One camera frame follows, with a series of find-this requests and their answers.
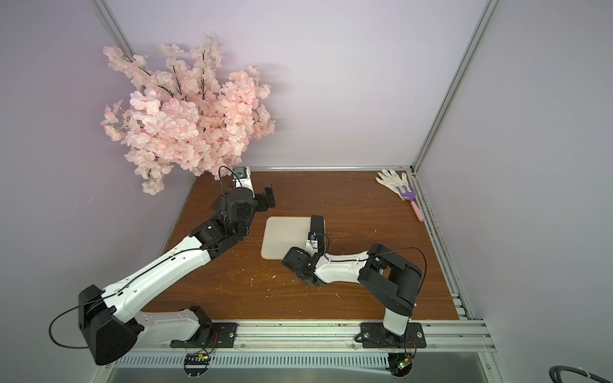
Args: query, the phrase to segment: white cutting board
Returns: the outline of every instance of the white cutting board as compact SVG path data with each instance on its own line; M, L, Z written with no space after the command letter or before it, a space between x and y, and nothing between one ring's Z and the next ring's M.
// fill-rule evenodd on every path
M283 259L293 246L304 249L311 217L269 217L262 240L262 258Z

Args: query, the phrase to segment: black cable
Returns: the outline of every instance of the black cable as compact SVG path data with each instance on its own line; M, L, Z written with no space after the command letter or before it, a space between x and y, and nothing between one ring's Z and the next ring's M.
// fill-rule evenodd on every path
M217 174L219 175L219 180L221 181L221 168L223 168L223 167L225 167L226 169L230 170L230 173L232 173L232 174L233 174L234 178L236 178L236 179L238 180L238 184L239 184L239 185L242 187L242 186L243 186L243 183L240 181L240 178L236 176L236 173L234 173L234 172L232 171L232 169L230 169L229 167L227 167L227 166L225 166L225 165L222 165L222 166L220 166L220 167L219 167L219 170L218 170L218 172L217 172Z
M110 298L114 295L117 295L117 293L111 294L108 297L104 297L104 298L100 298L100 299L96 299L87 303L84 303L82 305L78 305L75 306L71 309L66 310L65 312L61 313L60 315L56 316L55 318L53 318L53 320L51 321L51 323L49 324L49 338L51 338L51 341L54 342L55 344L57 344L59 347L63 347L65 349L74 349L74 350L82 350L82 349L87 349L89 348L88 346L67 346L65 344L61 344L60 342L58 342L57 340L55 340L55 338L53 337L53 333L51 332L51 327L53 326L53 324L55 323L56 320L58 320L62 315L68 314L69 312L71 312L72 310L76 310L79 307L83 307L85 305L88 305L90 303L95 303L95 302L100 302L101 300L105 300L106 298Z
M400 364L398 366L396 366L395 368L389 368L387 367L386 370L390 371L392 374L394 374L396 371L400 371L403 370L409 366L413 365L413 362L415 361L415 356L417 355L417 344L415 343L415 340L413 340L413 337L411 335L408 335L408 337L411 339L411 342L413 342L413 357L411 357L409 359L409 353L406 351L406 342L407 342L407 337L408 332L405 332L405 344L404 344L404 349L405 349L405 361L402 361L402 366L400 366Z
M243 186L243 183L242 183L242 182L240 181L240 179L239 179L239 178L236 176L236 173L234 173L234 172L232 171L232 169L230 169L229 167L227 167L227 166L225 166L225 165L222 165L222 166L220 166L220 167L219 167L219 170L218 170L219 182L221 183L221 187L222 187L222 189L223 189L223 183L221 182L221 168L223 168L223 167L224 167L224 168L226 168L226 169L228 169L228 170L230 171L230 173L232 173L232 174L234 175L234 178L236 178L236 179L238 180L238 184L239 184L240 186ZM226 215L225 215L225 214L224 214L224 231L225 231L225 234L226 234L226 236L227 236L227 228L226 228ZM156 263L155 265L151 266L151 267L150 267L150 268L148 268L147 270L143 271L141 274L138 274L137 276L135 276L134 278L132 278L132 279L131 279L131 280L130 280L128 283L126 283L126 284L125 284L125 285L124 285L122 288L120 288L119 290L117 290L117 291L116 291L114 294L111 294L111 295L109 295L109 296L107 296L107 297L104 297L104 298L100 298L100 299L96 299L96 300L93 300L93 301L89 301L89 302L84 303L84 304L82 304L82 305L75 306L75 307L73 307L73 308L71 308L71 309L66 310L65 312L61 313L60 315L56 316L55 318L53 318L53 320L52 320L52 321L51 321L51 323L49 324L49 338L50 338L50 339L51 339L51 341L52 341L53 343L55 343L57 346L59 346L59 347L63 347L63 348L66 348L66 349L75 349L75 350L81 350L81 349L87 349L87 348L89 348L88 346L67 346L67 345L65 345L65 344L61 344L60 342L58 342L57 340L55 340L55 338L53 337L53 332L52 332L52 330L51 330L51 328L52 328L53 324L55 323L55 321L56 321L56 320L58 320L58 319L59 319L60 317L62 317L63 315L65 315L65 314L67 314L67 313L71 312L72 310L76 310L76 309L78 309L78 308L80 308L80 307L83 307L83 306L89 305L89 304L91 304L91 303L99 302L99 301L105 300L105 299L107 299L107 298L113 297L113 296L115 296L115 295L118 295L118 294L119 294L119 293L121 293L123 290L127 289L127 288L128 288L128 286L130 286L130 284L131 284L132 282L134 282L136 279L138 279L139 277L141 277L141 276L143 276L144 274L148 273L149 271L151 271L152 269L156 268L157 266L160 266L160 264L163 264L163 263L164 263L164 262L166 262L167 260L169 260L169 259L173 259L174 257L176 257L177 255L179 255L179 254L181 254L181 253L183 253L183 252L186 252L186 251L192 251L192 250L201 250L201 251L203 251L203 250L217 250L217 249L219 249L219 248L221 248L221 245L220 245L220 246L218 246L218 247L217 247L217 248L215 248L215 249L200 249L200 248L184 249L184 250L178 251L178 252L176 252L176 253L174 253L174 254L172 254L172 255L170 255L170 256L168 256L168 257L166 257L166 258L162 259L160 262Z
M324 236L324 251L329 251L330 249L330 237L328 237L328 235L326 233L315 233L315 238L317 238L318 235L323 235ZM318 244L317 246L317 250L321 249L321 245Z
M598 375L590 374L587 371L580 370L579 368L569 367L569 366L553 366L549 369L549 377L554 383L562 383L562 378L560 374L562 371L570 371L572 373L576 373L579 375L583 375L585 377L589 377L590 379L600 382L600 383L611 383L605 378L599 377Z
M424 254L423 251L421 251L420 249L415 248L413 246L409 246L409 247L403 248L403 249L398 249L398 250L394 250L394 251L390 251L390 252L384 252L383 254L375 254L375 257L385 256L387 254L392 254L392 253L395 253L395 252L398 252L398 251L410 250L410 249L415 249L415 250L419 251L419 253L422 255L422 258L424 259L424 275L422 276L422 281L419 283L419 288L417 289L417 295L419 295L419 292L421 291L421 288L424 285L425 275L428 272L428 261L426 261L425 254Z
M415 250L419 251L419 253L420 253L420 254L422 255L422 257L424 258L424 275L422 276L422 280L421 280L421 282L419 283L419 288L418 288L418 290L417 290L417 294L419 295L419 292L421 291L421 288L422 288L422 286L424 285L424 281L425 281L425 276L426 276L426 273L428 272L428 261L426 261L426 259L425 259L425 254L424 254L424 252L423 252L423 251L421 251L421 250L420 250L420 249L418 249L418 248L414 248L414 247L410 246L410 247L403 248L403 249L398 249L398 250L394 250L394 251L390 251L390 252L384 252L384 253L382 253L382 254L373 254L372 256L373 256L373 257L385 256L385 255L387 255L387 254L393 254L393 253L395 253L395 252L399 252L399 251L403 251L403 250L409 250L409 249L415 249ZM355 261L355 259L333 260L333 259L330 259L330 258L329 258L327 255L325 255L325 254L324 254L324 257L326 257L326 259L327 259L328 261L330 261L330 262L353 262L353 261Z
M75 306L75 307L73 307L73 308L71 308L71 309L66 310L65 312L61 313L60 315L56 316L55 318L53 318L53 320L52 320L52 321L51 321L51 323L49 324L49 338L51 338L51 341L52 341L52 342L54 342L54 343L55 343L56 345L58 345L59 347L63 347L63 348L66 348L66 349L75 349L75 350L80 350L80 349L87 349L87 348L89 348L88 346L67 346L67 345L65 345L65 344L61 344L61 343L57 342L57 340L55 340L55 338L53 337L53 334L52 334L52 331L51 331L51 327L53 326L53 324L55 323L55 321L56 321L56 320L58 320L58 319L59 319L60 317L62 317L63 315L68 314L68 313L69 313L69 312L71 312L72 310L76 310L76 309L78 309L79 307L83 307L83 306L89 305L90 303L100 302L100 301L105 300L105 299L107 299L107 298L110 298L110 297L113 297L113 296L115 296L115 295L118 295L120 292L122 292L123 290L125 290L126 288L128 288L128 286L130 286L130 283L134 282L134 281L135 281L136 279L138 279L140 276L144 275L145 273L148 273L149 271L151 271L152 269L156 268L156 267L157 267L157 266L159 266L160 264L163 264L163 263L164 263L164 262L166 262L167 260L169 260L169 259L172 259L172 258L176 257L177 255L181 254L182 252L192 251L192 250L201 250L201 251L203 251L203 249L200 249L200 248L184 249L184 250L178 251L178 252L176 252L176 253L172 254L171 256L168 256L168 257L166 257L165 259L161 260L160 262L156 263L155 265L151 266L151 267L150 267L150 268L148 268L147 270L143 271L141 274L138 274L137 276L135 276L134 278L132 278L132 280L130 280L128 283L126 283L126 284L125 284L125 285L124 285L122 288L120 288L119 290L117 290L115 293L113 293L113 294L111 294L111 295L108 295L108 296L106 296L106 297L104 297L104 298L96 299L96 300L93 300L93 301L86 302L86 303L84 303L84 304L82 304L82 305Z

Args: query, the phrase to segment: mounting plate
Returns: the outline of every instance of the mounting plate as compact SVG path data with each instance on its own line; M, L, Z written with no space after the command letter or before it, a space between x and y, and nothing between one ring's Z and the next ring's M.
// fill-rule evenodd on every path
M426 347L424 329L417 322L408 322L406 324L406 333L404 336L399 336L387 331L383 327L382 322L363 322L360 323L360 333L355 339L362 343L365 349L374 348L413 348L423 349Z
M216 349L231 349L234 347L236 337L236 323L214 322L212 325L213 341L210 347Z

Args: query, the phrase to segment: black bracket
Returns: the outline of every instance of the black bracket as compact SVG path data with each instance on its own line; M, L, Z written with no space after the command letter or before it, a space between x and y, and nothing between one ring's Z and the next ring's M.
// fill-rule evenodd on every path
M234 347L234 337L236 335L236 323L233 322L215 322L208 325L208 334L206 340L200 338L196 340L194 337L186 341L174 340L170 342L170 347L179 348L212 348L212 349L231 349Z
M356 342L362 343L362 347L365 349L413 349L415 347L423 349L426 347L424 329L417 322L408 322L405 334L402 336L386 330L382 322L360 323L360 333L354 339Z
M232 322L215 322L212 326L213 341L209 347L215 349L233 348L237 324Z

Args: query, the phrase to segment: wire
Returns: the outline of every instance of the wire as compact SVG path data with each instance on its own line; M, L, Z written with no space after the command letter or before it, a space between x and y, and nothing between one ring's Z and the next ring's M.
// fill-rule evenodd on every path
M409 246L407 248L402 248L402 249L398 249L398 250L394 250L394 251L390 251L390 252L384 252L382 254L375 254L375 257L385 256L387 254L392 254L392 253L395 253L395 252L399 252L399 251L403 251L403 250L410 250L410 249L415 249L415 250L419 251L419 253L422 255L422 258L424 259L424 275L422 276L422 280L419 283L419 288L417 289L417 295L419 295L419 292L421 291L421 288L424 285L426 273L428 272L428 261L426 261L425 254L424 254L423 251L421 251L420 249L415 248L413 246Z
M218 335L218 334L215 334L215 342L217 342L217 335ZM212 341L213 341L213 337L211 336L211 339L209 339L209 340L208 340L208 342L206 343L206 345L205 345L205 346L204 346L204 347L203 347L203 348L202 348L200 351L204 351L204 353L208 355L208 354L209 354L209 351L207 351L207 347L208 347L209 345L211 345L211 342L212 342ZM213 344L213 347L211 347L211 352L213 352L213 348L215 348L215 344Z
M549 377L554 383L562 383L562 378L560 377L560 374L562 373L562 371L570 371L572 373L586 376L600 383L611 383L605 378L599 377L598 375L590 374L589 372L581 370L579 368L574 368L574 367L569 367L569 366L553 366L552 368L549 369Z
M66 310L65 312L61 313L60 315L56 316L55 318L53 318L53 320L52 320L52 321L51 321L51 323L49 324L49 338L51 338L51 341L52 341L52 342L54 342L55 344L57 344L59 347L63 347L63 348L66 348L66 349L75 349L75 350L80 350L80 349L87 349L87 348L89 348L88 346L67 346L67 345L65 345L65 344L61 344L61 343L57 342L57 340L55 340L55 338L53 337L53 334L52 334L52 331L51 331L51 327L53 326L53 324L55 323L55 321L56 321L56 320L58 320L58 319L59 319L60 317L62 317L63 315L68 314L68 313L69 313L69 312L71 312L72 310L76 310L76 309L78 309L78 308L80 308L80 307L84 307L84 306L86 306L86 305L90 305L90 304L92 304L92 303L100 302L100 301L103 301L103 300L105 300L105 299L107 299L107 298L114 297L115 295L120 294L120 293L121 293L123 290L125 290L126 288L128 288L128 286L130 286L130 284L131 284L132 282L134 282L136 279L138 279L140 276L143 276L144 274L148 273L149 271L151 271L152 269L156 268L157 266L160 266L160 264L163 264L163 263L164 263L164 262L166 262L167 260L169 260L169 259L173 259L174 257L176 257L177 255L181 254L182 252L192 251L192 250L201 250L201 251L203 251L203 249L200 249L200 248L183 249L183 250L181 250L181 251L177 251L176 253L174 253L174 254L172 254L172 255L170 255L170 256L168 256L168 257L164 258L164 259L163 259L163 260L161 260L160 262L156 263L155 265L151 266L151 267L150 267L150 268L148 268L147 270L143 271L141 274L138 274L137 276L135 276L134 278L132 278L132 279L131 279L131 280L130 280L128 283L126 283L126 284L125 284L125 285L124 285L122 288L120 288L119 290L117 290L117 291L116 291L116 292L114 292L113 294L108 295L108 296L106 296L106 297L104 297L104 298L100 298L100 299L96 299L96 300L93 300L93 301L86 302L86 303L84 303L84 304L82 304L82 305L75 306L75 307L73 307L73 308L71 308L71 309Z
M56 321L56 320L58 320L58 319L59 319L61 316L65 315L65 314L68 314L68 313L69 313L69 312L71 312L72 310L76 310L76 309L78 309L79 307L86 306L86 305L88 305L88 304L90 304L90 303L100 302L101 300L105 300L106 298L110 298L110 297L112 297L112 296L114 296L114 295L117 295L117 293L111 294L111 295L109 295L108 297L104 297L104 298L96 299L96 300L93 300L93 301L89 301L89 302L87 302L87 303L84 303L84 304L82 304L82 305L75 306L75 307L73 307L73 308L71 308L71 309L66 310L65 312L61 313L60 315L56 316L55 318L53 318L53 320L52 320L52 321L51 321L51 323L49 324L49 338L51 338L51 341L52 341L52 342L54 342L55 344L57 344L59 347L63 347L63 348L65 348L65 349L73 349L73 350L82 350L82 349L88 349L88 348L89 348L88 346L67 346L67 345L65 345L65 344L61 344L60 342L58 342L57 340L55 340L55 338L53 337L53 333L51 332L51 327L53 326L53 324L55 323L55 321Z
M230 173L232 173L232 174L234 175L234 178L236 178L236 179L237 179L238 184L239 184L239 185L242 187L242 186L243 186L243 183L240 181L240 178L236 176L236 173L234 173L234 172L232 171L232 169L230 169L229 167L227 167L227 166L225 166L225 165L222 165L222 166L220 166L220 167L219 167L219 170L218 170L218 172L217 172L217 174L219 175L219 180L221 181L221 168L223 168L223 167L225 167L226 169L230 170Z
M223 182L221 182L221 168L223 168L223 167L224 167L224 168L226 168L226 169L228 169L228 170L230 171L230 173L232 173L232 174L234 175L234 178L236 178L236 179L238 180L238 184L239 184L240 186L243 186L243 183L240 181L240 179L238 178L238 176L236 175L236 173L234 173L234 172L232 171L232 169L230 169L229 167L227 167L227 166L225 166L225 165L222 165L222 166L220 166L220 167L219 167L219 170L218 170L219 182L221 183L221 187L222 187L222 189L224 189L224 188L223 188ZM224 215L224 233L225 233L225 236L227 237L226 215ZM222 245L219 245L217 248L214 248L214 249L200 249L200 248L184 249L184 250L181 250L181 251L178 251L178 252L176 252L176 253L174 253L174 254L169 255L168 257L166 257L166 258L162 259L160 262L156 263L155 265L151 266L151 267L150 267L150 268L148 268L147 270L143 271L142 273L140 273L140 274L138 274L137 276L135 276L134 278L132 278L132 279L131 279L131 280L130 280L128 283L126 283L126 284L125 284L125 285L124 285L122 288L120 288L119 290L117 290L115 293L113 293L113 294L111 294L111 295L108 295L108 296L106 296L106 297L104 297L104 298L96 299L96 300L93 300L93 301L86 302L86 303L84 303L84 304L82 304L82 305L75 306L75 307L73 307L73 308L71 308L71 309L66 310L65 312L61 313L60 315L56 316L55 318L53 318L53 320L52 320L52 321L51 321L51 323L49 324L49 338L51 339L51 341L52 341L53 343L55 343L55 344L56 344L56 345L58 345L59 347L63 347L63 348L66 348L66 349L82 350L82 349L87 349L87 348L89 348L88 346L67 346L67 345L65 345L65 344L61 344L60 342L58 342L57 340L55 340L55 338L53 337L53 332L52 332L52 330L51 330L51 328L52 328L53 324L55 323L55 321L56 321L56 320L58 320L59 318L61 318L63 315L66 315L66 314L68 314L69 312L71 312L71 311L73 311L73 310L76 310L76 309L78 309L78 308L84 307L84 306L86 306L86 305L90 305L90 304L95 303L95 302L103 301L103 300L105 300L105 299L107 299L107 298L110 298L110 297L113 297L113 296L115 296L115 295L120 294L120 293L121 293L123 290L127 289L127 288L128 288L128 286L130 286L130 284L131 284L132 282L134 282L136 279L138 279L139 277L141 277L141 276L143 276L144 274L148 273L148 272L149 272L149 271L151 271L152 269L154 269L154 268L156 268L156 267L160 266L161 264L163 264L163 263L164 263L164 262L166 262L167 260L169 260L169 259L173 259L174 257L176 257L177 255L179 255L179 254L181 254L181 253L183 253L183 252L186 252L186 251L192 251L192 250L201 250L201 251L204 251L204 250L217 250L217 249L220 249L221 247L222 247Z
M330 248L330 237L328 237L328 235L326 233L315 233L315 238L317 238L318 235L323 235L324 236L324 251L329 251L329 248Z
M422 286L424 285L424 281L425 281L425 276L426 276L426 273L428 272L428 261L426 261L426 259L425 259L425 254L424 254L424 252L423 252L423 251L421 251L421 250L420 250L420 249L418 249L418 248L415 248L415 247L409 246L409 247L407 247L407 248L402 248L402 249L398 249L398 250L394 250L394 251L384 252L384 253L382 253L382 254L374 254L373 256L375 256L375 257L378 257L378 256L385 256L385 255L387 255L387 254L393 254L393 253L395 253L395 252L399 252L399 251L403 251L403 250L410 250L410 249L415 249L415 250L419 251L419 253L422 255L422 258L424 258L424 275L422 276L421 282L419 283L419 288L418 288L418 290L417 290L417 294L419 295L419 292L421 291L421 288L422 288ZM330 262L353 262L353 261L355 261L355 259L333 260L333 259L330 259L330 257L328 257L326 254L324 254L324 257L326 257L326 259L327 259L328 261L330 261Z
M409 339L411 340L411 342L413 342L413 348L415 349L415 351L413 351L413 358L411 359L411 363L413 362L413 360L415 360L415 357L417 356L417 344L415 344L415 340L413 340L413 337L411 335L409 335ZM406 336L405 336L405 354L406 354Z

